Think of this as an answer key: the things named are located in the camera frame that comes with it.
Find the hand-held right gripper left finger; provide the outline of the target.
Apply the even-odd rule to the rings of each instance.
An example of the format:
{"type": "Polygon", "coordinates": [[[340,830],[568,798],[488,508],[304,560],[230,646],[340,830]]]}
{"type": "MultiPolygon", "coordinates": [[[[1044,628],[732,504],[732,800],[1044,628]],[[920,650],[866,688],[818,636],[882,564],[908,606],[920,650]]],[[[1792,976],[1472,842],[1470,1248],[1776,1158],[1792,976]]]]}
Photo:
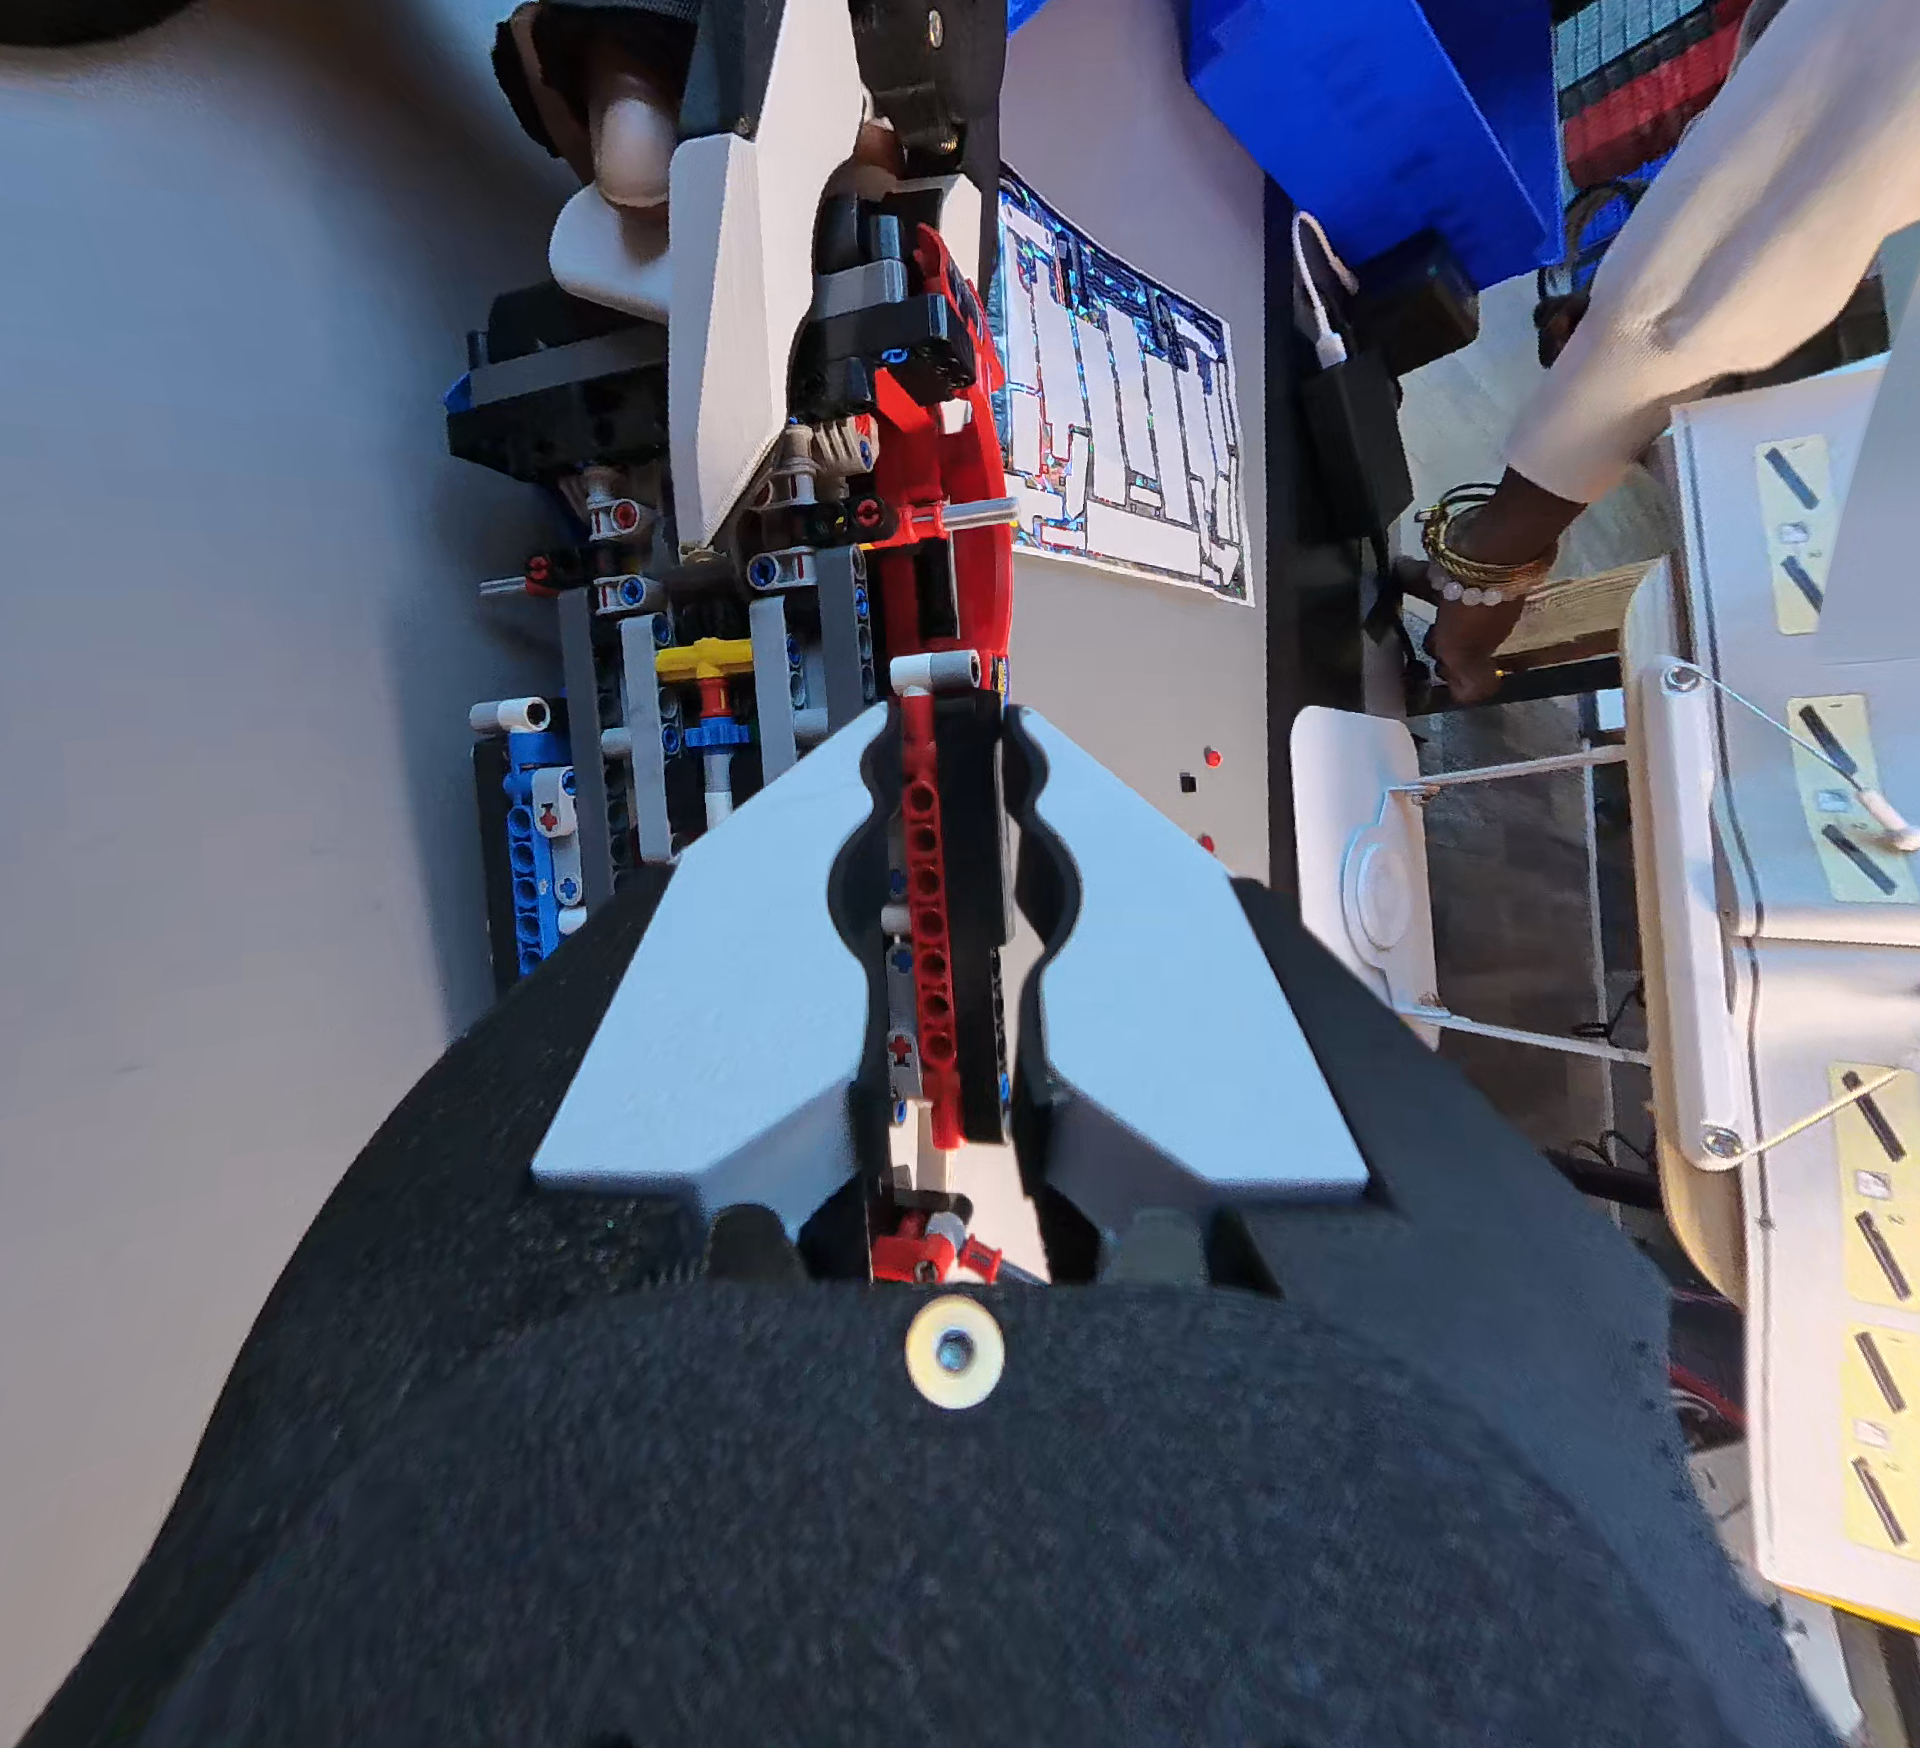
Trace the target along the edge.
{"type": "Polygon", "coordinates": [[[686,848],[532,1156],[552,1192],[778,1218],[872,1280],[890,1166],[882,910],[900,714],[876,704],[686,848]]]}

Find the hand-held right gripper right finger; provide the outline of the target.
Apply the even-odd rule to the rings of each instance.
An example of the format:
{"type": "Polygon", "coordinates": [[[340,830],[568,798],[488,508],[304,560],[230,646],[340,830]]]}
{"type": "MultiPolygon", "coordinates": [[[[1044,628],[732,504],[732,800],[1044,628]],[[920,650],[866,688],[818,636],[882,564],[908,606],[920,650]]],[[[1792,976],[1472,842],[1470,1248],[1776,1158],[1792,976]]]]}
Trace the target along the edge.
{"type": "Polygon", "coordinates": [[[1010,1130],[1050,1282],[1142,1214],[1350,1208],[1370,1168],[1236,876],[1030,706],[1002,724],[1020,982],[1010,1130]]]}

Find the red blue lego car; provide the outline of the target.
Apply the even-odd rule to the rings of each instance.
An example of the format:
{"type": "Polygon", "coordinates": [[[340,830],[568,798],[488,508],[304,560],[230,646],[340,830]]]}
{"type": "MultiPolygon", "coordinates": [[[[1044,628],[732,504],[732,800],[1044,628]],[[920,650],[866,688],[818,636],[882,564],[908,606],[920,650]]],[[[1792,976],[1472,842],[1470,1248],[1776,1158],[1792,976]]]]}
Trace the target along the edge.
{"type": "Polygon", "coordinates": [[[1012,936],[1002,706],[1014,532],[1002,368],[930,206],[834,200],[772,468],[710,560],[678,544],[666,332],[554,282],[496,296],[444,394],[446,448],[538,486],[568,536],[484,596],[550,602],[550,696],[474,704],[492,978],[534,974],[642,868],[740,812],[868,708],[902,700],[874,896],[892,1124],[880,1282],[1022,1272],[950,1180],[1006,1138],[1012,936]]]}

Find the another person's forearm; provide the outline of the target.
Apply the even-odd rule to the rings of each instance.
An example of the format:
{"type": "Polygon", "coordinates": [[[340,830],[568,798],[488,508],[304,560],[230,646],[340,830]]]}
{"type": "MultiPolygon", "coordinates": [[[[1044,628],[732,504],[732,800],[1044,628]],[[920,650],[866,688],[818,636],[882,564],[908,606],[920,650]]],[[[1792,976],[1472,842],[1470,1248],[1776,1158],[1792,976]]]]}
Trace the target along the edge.
{"type": "Polygon", "coordinates": [[[1918,0],[1754,0],[1728,80],[1602,258],[1506,442],[1524,482],[1606,496],[1672,406],[1832,324],[1918,218],[1918,0]]]}

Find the white book stand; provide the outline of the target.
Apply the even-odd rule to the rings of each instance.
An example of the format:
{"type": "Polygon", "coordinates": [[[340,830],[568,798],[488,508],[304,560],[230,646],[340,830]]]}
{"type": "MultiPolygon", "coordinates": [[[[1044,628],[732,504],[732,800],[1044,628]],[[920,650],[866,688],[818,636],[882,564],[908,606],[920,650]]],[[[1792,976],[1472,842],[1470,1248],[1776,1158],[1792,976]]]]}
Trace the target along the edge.
{"type": "Polygon", "coordinates": [[[1430,1040],[1494,1036],[1436,986],[1426,808],[1626,774],[1666,1206],[1734,1254],[1764,1334],[1916,1336],[1916,626],[1774,636],[1654,564],[1620,630],[1622,732],[1422,772],[1390,720],[1292,730],[1308,930],[1430,1040]]]}

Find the holographic sticker sheet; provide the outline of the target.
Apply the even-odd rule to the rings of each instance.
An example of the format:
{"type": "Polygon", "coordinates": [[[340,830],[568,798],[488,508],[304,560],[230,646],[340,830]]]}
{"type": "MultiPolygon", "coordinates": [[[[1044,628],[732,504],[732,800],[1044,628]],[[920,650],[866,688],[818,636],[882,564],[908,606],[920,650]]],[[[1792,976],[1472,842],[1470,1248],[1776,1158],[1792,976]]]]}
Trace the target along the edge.
{"type": "Polygon", "coordinates": [[[986,312],[1014,552],[1254,606],[1230,326],[1012,170],[996,230],[986,312]]]}

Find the black power adapter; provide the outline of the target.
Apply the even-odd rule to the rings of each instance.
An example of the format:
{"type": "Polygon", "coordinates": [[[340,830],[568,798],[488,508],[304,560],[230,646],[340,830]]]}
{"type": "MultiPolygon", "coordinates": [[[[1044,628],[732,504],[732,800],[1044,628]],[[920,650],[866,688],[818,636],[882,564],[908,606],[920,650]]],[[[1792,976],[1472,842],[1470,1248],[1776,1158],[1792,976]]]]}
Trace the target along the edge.
{"type": "Polygon", "coordinates": [[[1354,268],[1352,322],[1358,344],[1400,380],[1478,340],[1478,288],[1434,226],[1354,268]]]}
{"type": "Polygon", "coordinates": [[[1412,504],[1396,376],[1380,352],[1362,348],[1308,374],[1298,398],[1308,438],[1308,544],[1384,540],[1412,504]]]}

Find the red and grey storage rack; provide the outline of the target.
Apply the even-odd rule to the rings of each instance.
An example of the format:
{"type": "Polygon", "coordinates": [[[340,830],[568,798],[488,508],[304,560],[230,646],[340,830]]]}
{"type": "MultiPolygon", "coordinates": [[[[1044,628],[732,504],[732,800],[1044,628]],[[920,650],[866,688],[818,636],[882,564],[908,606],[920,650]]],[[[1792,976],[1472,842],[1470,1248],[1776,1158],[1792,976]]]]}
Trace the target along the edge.
{"type": "Polygon", "coordinates": [[[1562,198],[1668,156],[1724,86],[1754,0],[1588,0],[1552,24],[1562,198]]]}

